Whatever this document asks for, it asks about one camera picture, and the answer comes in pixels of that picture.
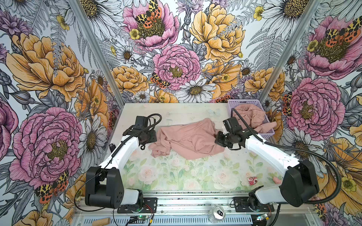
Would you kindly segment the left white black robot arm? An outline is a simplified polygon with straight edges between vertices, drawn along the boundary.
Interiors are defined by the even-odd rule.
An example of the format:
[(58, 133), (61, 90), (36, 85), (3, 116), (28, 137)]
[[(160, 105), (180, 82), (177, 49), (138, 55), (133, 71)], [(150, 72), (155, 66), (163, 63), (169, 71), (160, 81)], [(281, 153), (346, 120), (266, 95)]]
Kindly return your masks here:
[(110, 144), (111, 154), (97, 167), (86, 172), (85, 204), (100, 208), (126, 208), (140, 211), (144, 206), (143, 193), (139, 189), (123, 186), (121, 171), (132, 153), (157, 141), (155, 127), (162, 120), (160, 114), (137, 116), (134, 125), (123, 132), (120, 143)]

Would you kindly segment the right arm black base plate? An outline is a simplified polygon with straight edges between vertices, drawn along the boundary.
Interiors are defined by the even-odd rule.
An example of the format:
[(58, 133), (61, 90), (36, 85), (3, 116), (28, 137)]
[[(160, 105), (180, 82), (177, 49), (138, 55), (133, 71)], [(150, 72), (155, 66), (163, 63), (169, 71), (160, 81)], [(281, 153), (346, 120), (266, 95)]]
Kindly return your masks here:
[(259, 202), (252, 202), (246, 196), (237, 196), (232, 199), (229, 206), (234, 208), (236, 212), (274, 212), (272, 204), (260, 204)]

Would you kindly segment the pink pixel-print t-shirt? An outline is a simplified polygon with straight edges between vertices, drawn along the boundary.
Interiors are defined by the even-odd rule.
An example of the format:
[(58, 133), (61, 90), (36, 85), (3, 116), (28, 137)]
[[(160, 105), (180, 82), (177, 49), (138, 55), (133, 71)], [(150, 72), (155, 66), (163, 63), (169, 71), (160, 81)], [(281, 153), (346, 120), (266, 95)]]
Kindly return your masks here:
[(187, 160), (196, 160), (224, 152), (216, 144), (214, 122), (209, 118), (187, 125), (161, 127), (156, 133), (157, 141), (149, 145), (151, 155), (156, 158), (167, 156), (171, 150)]

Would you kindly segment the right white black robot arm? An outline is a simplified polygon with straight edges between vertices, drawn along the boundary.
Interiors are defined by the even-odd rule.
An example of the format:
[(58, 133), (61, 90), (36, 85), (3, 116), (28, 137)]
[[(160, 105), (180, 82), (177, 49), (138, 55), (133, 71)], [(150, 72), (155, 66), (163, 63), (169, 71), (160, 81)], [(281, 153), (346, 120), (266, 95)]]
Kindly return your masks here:
[(282, 177), (280, 184), (259, 186), (248, 194), (248, 207), (259, 210), (269, 203), (287, 203), (299, 207), (319, 192), (314, 165), (288, 155), (256, 134), (253, 129), (243, 129), (235, 117), (223, 121), (226, 133), (219, 132), (215, 143), (234, 150), (245, 148), (265, 160)]

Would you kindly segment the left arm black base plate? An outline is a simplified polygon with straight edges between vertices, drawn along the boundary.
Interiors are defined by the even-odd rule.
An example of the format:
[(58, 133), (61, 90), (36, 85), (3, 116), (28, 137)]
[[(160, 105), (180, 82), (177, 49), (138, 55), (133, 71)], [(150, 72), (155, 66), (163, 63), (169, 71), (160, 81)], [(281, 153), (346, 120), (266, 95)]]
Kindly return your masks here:
[(121, 205), (117, 209), (119, 214), (143, 214), (156, 213), (158, 199), (155, 197), (146, 197), (141, 201), (138, 201), (136, 204), (127, 204)]

